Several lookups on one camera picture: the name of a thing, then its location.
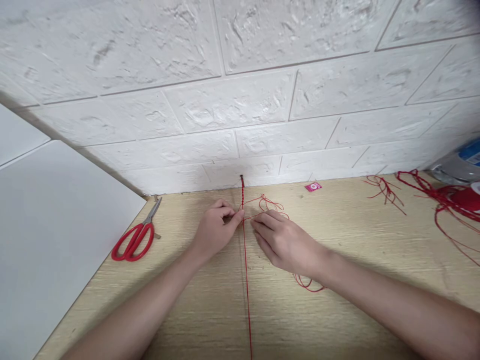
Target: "tangled red thread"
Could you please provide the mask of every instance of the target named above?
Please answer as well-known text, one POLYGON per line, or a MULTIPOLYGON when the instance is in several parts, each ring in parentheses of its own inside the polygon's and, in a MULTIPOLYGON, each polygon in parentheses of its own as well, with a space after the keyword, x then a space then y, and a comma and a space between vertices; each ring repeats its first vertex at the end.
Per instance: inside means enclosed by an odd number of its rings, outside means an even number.
MULTIPOLYGON (((240 175, 240 179, 241 179, 241 205, 238 208, 238 210, 240 210, 240 209, 243 210, 245 204, 254 202, 255 200, 258 200, 258 206, 261 209, 261 212, 259 212, 258 214, 247 217, 247 218, 244 217, 241 221, 241 226, 242 226, 242 230, 243 230, 243 251, 244 251, 244 257, 245 257, 245 287, 246 287, 246 303, 247 303, 247 310, 248 310, 248 335, 249 335, 249 340, 250 340, 250 359, 253 359, 254 358, 254 352, 253 352, 253 346, 252 346, 252 323, 251 323, 251 319, 250 319, 249 276, 248 276, 248 267, 247 267, 247 243, 246 243, 246 240, 245 240, 245 220, 252 219, 252 218, 260 215, 261 213, 264 213, 264 212, 270 210, 269 204, 274 206, 275 211, 277 211, 280 214, 285 215, 288 218, 288 220, 290 220, 290 217, 288 216, 288 214, 283 212, 284 211, 284 206, 281 203, 271 201, 269 198, 267 198, 265 196, 265 194, 261 194, 259 197, 254 198, 252 200, 245 201, 244 176, 240 175)), ((312 279, 310 279, 310 282, 307 285, 305 285, 302 282, 302 279, 300 278, 300 275, 293 274, 293 276, 295 277, 296 282, 302 288, 307 289, 309 292, 318 293, 319 291, 321 291, 323 289, 326 289, 325 286, 322 286, 318 290, 311 290, 309 288, 309 286, 312 284, 312 279)))
POLYGON ((425 195, 427 195, 428 198, 431 198, 433 200, 436 200, 438 202, 438 205, 435 209, 435 225, 438 227, 438 229, 451 241, 451 243, 457 248, 458 251, 460 251, 463 255, 465 255, 467 258, 469 258, 474 264, 480 267, 480 263, 473 259, 471 256, 469 256, 461 247, 464 247, 466 249, 470 249, 472 251, 475 251, 477 253, 480 253, 480 250, 477 250, 473 247, 470 247, 468 245, 465 245, 464 243, 461 243, 458 240, 455 240, 452 238, 450 235, 448 235, 445 230, 440 226, 439 223, 439 213, 442 211, 446 211, 450 215, 452 215, 458 222, 460 222, 462 225, 466 226, 467 228, 473 230, 477 234, 480 235, 480 229, 476 228, 475 226, 469 224, 465 220, 459 218, 455 213, 459 213, 463 215, 464 217, 480 222, 480 214, 477 214, 476 212, 466 210, 462 207, 460 207, 458 204, 453 202, 451 200, 451 196, 455 194, 458 191, 465 190, 467 187, 466 186, 453 186, 453 185, 448 185, 441 187, 439 189, 435 189, 427 180, 422 178, 419 175, 418 170, 412 170, 412 171, 399 171, 395 174, 395 177, 402 183, 417 189, 418 191, 421 191, 425 195), (415 180, 416 184, 418 186, 412 185, 411 183, 405 181, 402 179, 402 174, 407 174, 411 175, 413 179, 415 180))
POLYGON ((378 194, 370 196, 367 199, 373 199, 376 198, 378 195, 383 194, 385 196, 385 205, 387 204, 387 202, 389 202, 393 204, 398 210, 400 210, 403 215, 407 215, 405 211, 403 211, 400 206, 396 204, 396 202, 398 201, 403 207, 405 206, 405 204, 402 202, 402 200, 399 199, 399 197, 391 188, 394 187, 400 190, 398 186, 393 185, 392 183, 385 180, 383 177, 377 175, 368 175, 366 177, 366 180, 367 181, 363 180, 363 182, 380 188, 380 192, 378 194))

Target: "white brick wall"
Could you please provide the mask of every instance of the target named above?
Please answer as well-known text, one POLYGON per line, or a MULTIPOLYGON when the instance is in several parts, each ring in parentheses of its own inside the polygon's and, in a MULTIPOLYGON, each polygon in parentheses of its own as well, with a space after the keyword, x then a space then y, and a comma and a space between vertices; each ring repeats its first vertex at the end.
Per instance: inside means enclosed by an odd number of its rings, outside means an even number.
POLYGON ((424 168, 479 135, 474 0, 0 13, 0 103, 145 194, 424 168))

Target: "scissor blade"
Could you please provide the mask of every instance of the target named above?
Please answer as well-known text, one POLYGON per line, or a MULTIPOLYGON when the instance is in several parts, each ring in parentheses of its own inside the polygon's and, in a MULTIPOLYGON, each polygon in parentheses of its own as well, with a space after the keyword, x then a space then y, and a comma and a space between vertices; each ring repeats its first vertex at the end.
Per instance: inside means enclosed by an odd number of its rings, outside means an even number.
POLYGON ((152 218, 154 217, 155 213, 157 212, 157 209, 160 206, 160 203, 162 202, 162 198, 160 198, 155 205, 151 208, 150 212, 148 213, 148 216, 146 217, 145 222, 149 223, 152 221, 152 218))

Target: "white board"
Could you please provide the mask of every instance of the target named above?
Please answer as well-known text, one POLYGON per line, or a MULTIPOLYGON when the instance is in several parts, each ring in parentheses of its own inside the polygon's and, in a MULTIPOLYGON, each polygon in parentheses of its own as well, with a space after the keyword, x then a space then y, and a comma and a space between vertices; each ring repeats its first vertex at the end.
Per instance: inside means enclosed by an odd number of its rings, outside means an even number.
POLYGON ((36 355, 144 204, 58 140, 0 167, 0 358, 36 355))
POLYGON ((28 153, 50 138, 0 105, 0 165, 28 153))

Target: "red scissors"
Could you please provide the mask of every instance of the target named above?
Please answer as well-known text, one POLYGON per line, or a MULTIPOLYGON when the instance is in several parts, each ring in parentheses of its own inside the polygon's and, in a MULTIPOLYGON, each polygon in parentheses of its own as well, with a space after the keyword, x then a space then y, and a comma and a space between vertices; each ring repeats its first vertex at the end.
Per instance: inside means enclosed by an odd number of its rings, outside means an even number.
POLYGON ((159 205, 161 202, 162 202, 162 198, 160 198, 160 200, 158 200, 155 203, 153 208, 150 210, 150 213, 148 213, 148 216, 146 217, 144 222, 138 224, 137 226, 132 227, 129 231, 127 231, 127 233, 125 233, 120 238, 120 240, 118 240, 115 247, 111 251, 111 258, 113 260, 115 261, 127 260, 129 262, 134 262, 144 257, 144 255, 150 249, 150 246, 152 245, 152 241, 154 240, 155 229, 154 229, 154 225, 152 224, 152 218, 157 212, 157 209, 159 208, 159 205), (141 253, 134 256, 135 250, 137 250, 140 243, 143 241, 148 230, 150 230, 150 238, 148 239, 148 242, 146 243, 145 248, 141 251, 141 253), (135 233, 131 237, 131 240, 128 243, 128 245, 126 246, 126 249, 123 255, 119 255, 120 246, 122 246, 125 239, 128 238, 129 235, 134 231, 135 233))

